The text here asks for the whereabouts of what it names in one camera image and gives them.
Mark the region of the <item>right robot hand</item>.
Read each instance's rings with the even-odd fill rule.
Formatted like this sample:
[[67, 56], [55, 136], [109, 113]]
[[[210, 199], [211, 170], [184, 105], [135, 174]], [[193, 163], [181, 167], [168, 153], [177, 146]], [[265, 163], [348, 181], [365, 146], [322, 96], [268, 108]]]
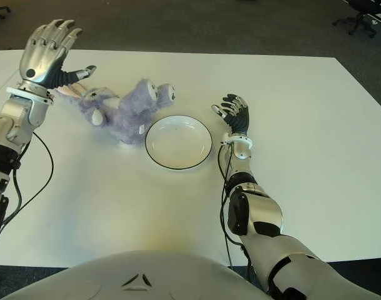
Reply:
[[211, 108], [230, 127], [232, 134], [247, 135], [249, 107], [240, 96], [227, 94], [220, 106], [214, 104]]

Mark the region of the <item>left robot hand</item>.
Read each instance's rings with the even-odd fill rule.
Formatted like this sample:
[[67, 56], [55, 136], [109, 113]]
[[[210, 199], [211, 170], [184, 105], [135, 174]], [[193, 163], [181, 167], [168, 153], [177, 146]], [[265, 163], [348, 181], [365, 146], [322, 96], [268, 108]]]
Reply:
[[44, 93], [93, 75], [96, 67], [67, 72], [62, 69], [66, 57], [82, 33], [81, 28], [73, 28], [74, 20], [55, 19], [39, 26], [30, 35], [19, 63], [22, 78], [20, 89], [34, 93]]

